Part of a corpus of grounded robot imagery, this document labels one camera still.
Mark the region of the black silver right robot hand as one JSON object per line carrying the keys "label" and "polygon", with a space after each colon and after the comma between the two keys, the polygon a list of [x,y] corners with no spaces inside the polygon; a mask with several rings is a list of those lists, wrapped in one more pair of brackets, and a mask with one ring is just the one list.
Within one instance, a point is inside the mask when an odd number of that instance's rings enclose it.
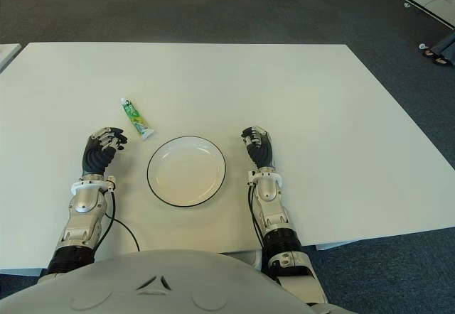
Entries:
{"label": "black silver right robot hand", "polygon": [[257,168],[274,168],[272,140],[260,126],[251,126],[241,133],[248,155]]}

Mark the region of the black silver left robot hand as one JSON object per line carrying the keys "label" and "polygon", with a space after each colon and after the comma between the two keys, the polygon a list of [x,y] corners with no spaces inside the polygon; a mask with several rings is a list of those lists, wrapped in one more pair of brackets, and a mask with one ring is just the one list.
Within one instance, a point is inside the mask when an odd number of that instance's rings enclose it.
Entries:
{"label": "black silver left robot hand", "polygon": [[82,175],[104,175],[116,152],[127,143],[123,132],[115,127],[103,127],[89,135],[82,155]]}

